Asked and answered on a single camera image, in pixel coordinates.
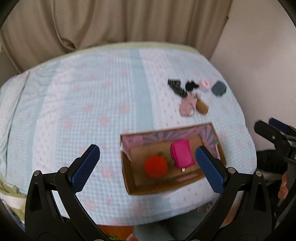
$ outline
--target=human hand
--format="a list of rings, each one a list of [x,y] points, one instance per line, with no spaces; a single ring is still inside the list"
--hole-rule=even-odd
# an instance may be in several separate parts
[[[288,195],[287,182],[288,182],[288,176],[286,173],[284,173],[283,176],[281,177],[281,187],[279,188],[279,193],[278,193],[278,198],[280,200],[285,199]]]
[[[128,236],[126,240],[128,240],[128,241],[138,241],[136,236],[134,236],[133,234],[130,234],[130,236]]]

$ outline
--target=blue handle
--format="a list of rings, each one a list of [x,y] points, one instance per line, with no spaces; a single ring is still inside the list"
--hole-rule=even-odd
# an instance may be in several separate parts
[[[83,158],[82,163],[71,177],[71,187],[73,193],[82,191],[87,180],[89,179],[89,176],[100,159],[100,148],[97,145],[92,146],[93,148],[91,150],[87,149],[86,152],[80,157]]]
[[[215,193],[222,194],[224,192],[224,182],[225,178],[218,171],[214,163],[211,161],[208,154],[205,153],[202,147],[198,147],[195,151],[195,158],[200,166],[202,172],[204,173],[206,179],[208,180],[211,188]]]
[[[278,130],[284,132],[285,134],[287,134],[290,130],[290,127],[282,122],[280,122],[279,120],[276,120],[274,118],[270,118],[268,121],[268,124],[270,124],[271,126],[277,128]]]

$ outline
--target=orange ball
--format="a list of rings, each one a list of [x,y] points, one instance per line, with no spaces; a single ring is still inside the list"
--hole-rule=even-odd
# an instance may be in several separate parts
[[[162,156],[152,156],[144,162],[144,171],[148,177],[162,177],[168,171],[166,160]]]

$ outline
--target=bed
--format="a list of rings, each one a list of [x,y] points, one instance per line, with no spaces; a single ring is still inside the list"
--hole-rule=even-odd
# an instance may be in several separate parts
[[[222,81],[222,97],[197,93],[206,115],[182,117],[181,98],[168,78],[211,85]],[[132,42],[93,47],[52,59],[9,79],[0,91],[0,170],[21,192],[35,170],[69,166],[90,144],[101,158],[83,192],[82,205],[99,224],[150,223],[193,210],[217,196],[204,178],[176,190],[129,196],[121,172],[120,134],[171,129],[211,122],[227,166],[253,173],[254,143],[244,115],[222,75],[184,45]],[[55,194],[61,214],[67,216]]]

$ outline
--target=pink wallet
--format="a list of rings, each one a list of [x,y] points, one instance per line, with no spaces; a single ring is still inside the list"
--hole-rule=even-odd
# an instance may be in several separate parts
[[[178,168],[186,168],[195,164],[190,151],[189,140],[174,141],[170,146],[170,154]]]

